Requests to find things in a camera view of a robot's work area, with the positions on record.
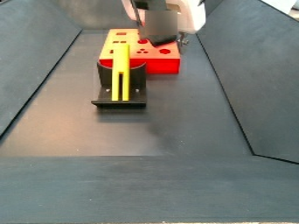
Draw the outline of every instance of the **white robot part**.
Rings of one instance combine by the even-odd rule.
[[[135,10],[129,0],[121,0],[125,13],[136,20]],[[179,32],[193,34],[205,24],[205,9],[201,0],[165,0],[168,10],[177,11]],[[145,22],[145,10],[137,9],[141,22]]]
[[[275,7],[284,14],[288,14],[296,1],[295,0],[263,0],[263,2],[265,2],[272,7]]]

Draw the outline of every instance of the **hole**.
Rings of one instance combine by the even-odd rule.
[[[147,44],[147,39],[140,39],[140,40],[137,40],[137,44],[141,44],[141,45],[144,45],[144,44]]]
[[[168,53],[171,53],[171,50],[168,50],[168,49],[161,49],[159,52],[160,52],[161,54],[168,54]]]

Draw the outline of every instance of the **yellow slot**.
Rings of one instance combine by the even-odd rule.
[[[123,101],[129,99],[129,45],[115,45],[112,67],[112,101],[119,101],[119,76],[123,74]]]

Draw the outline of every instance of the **red base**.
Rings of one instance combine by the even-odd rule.
[[[113,49],[119,44],[129,44],[129,66],[145,63],[148,74],[177,74],[180,72],[180,53],[176,42],[153,47],[148,40],[139,40],[137,29],[109,30],[99,56],[99,63],[113,65]]]

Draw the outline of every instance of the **bin floor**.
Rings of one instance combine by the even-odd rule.
[[[0,223],[299,221],[299,166],[253,157],[196,36],[147,108],[99,110],[84,31],[0,142]]]

